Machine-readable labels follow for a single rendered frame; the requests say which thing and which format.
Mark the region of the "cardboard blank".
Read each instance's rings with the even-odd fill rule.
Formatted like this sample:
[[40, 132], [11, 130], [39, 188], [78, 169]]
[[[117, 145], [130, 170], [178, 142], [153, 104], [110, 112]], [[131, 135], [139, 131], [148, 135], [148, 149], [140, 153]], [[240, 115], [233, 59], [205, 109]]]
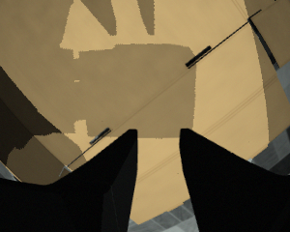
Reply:
[[181, 206], [180, 129], [249, 160], [290, 126], [252, 15], [281, 68], [290, 0], [0, 0], [0, 162], [49, 185], [137, 129], [130, 219]]

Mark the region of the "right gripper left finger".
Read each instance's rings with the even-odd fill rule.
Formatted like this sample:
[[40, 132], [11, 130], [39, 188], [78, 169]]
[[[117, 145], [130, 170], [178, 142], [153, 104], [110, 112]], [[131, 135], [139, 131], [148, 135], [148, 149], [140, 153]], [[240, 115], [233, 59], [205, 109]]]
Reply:
[[137, 161], [137, 129], [129, 129], [52, 184], [0, 178], [0, 228], [10, 232], [128, 232]]

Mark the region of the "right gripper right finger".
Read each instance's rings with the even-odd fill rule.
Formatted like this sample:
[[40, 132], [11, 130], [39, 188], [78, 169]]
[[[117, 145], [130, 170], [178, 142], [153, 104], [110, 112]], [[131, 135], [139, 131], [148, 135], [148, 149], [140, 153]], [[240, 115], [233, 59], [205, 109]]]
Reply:
[[290, 217], [290, 175], [180, 129], [184, 177], [199, 232], [278, 232]]

